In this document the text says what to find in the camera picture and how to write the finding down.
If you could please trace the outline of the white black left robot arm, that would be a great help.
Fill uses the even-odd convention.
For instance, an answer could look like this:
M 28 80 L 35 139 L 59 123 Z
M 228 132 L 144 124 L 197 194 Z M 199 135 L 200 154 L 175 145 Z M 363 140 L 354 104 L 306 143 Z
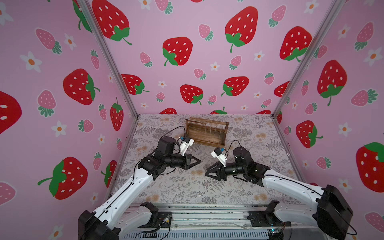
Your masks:
M 129 214 L 125 211 L 146 187 L 151 185 L 166 168 L 188 170 L 201 160 L 187 153 L 194 140 L 183 137 L 179 152 L 174 152 L 178 141 L 162 137 L 158 146 L 142 158 L 135 166 L 133 175 L 105 203 L 92 213 L 84 211 L 79 217 L 78 238 L 80 240 L 119 240 L 138 227 L 154 223 L 158 209 L 149 202 Z

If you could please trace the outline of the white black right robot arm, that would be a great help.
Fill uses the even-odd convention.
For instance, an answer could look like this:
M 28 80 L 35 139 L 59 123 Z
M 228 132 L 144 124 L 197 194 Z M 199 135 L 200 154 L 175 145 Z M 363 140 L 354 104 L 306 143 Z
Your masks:
M 265 211 L 267 220 L 275 217 L 280 222 L 315 226 L 330 238 L 346 238 L 351 229 L 353 210 L 336 187 L 319 187 L 284 176 L 266 165 L 255 162 L 244 147 L 233 150 L 233 163 L 227 162 L 224 149 L 219 147 L 215 148 L 211 155 L 218 159 L 218 162 L 207 169 L 207 177 L 226 181 L 229 176 L 242 175 L 245 182 L 279 191 L 301 203 L 300 206 L 294 206 L 271 202 Z

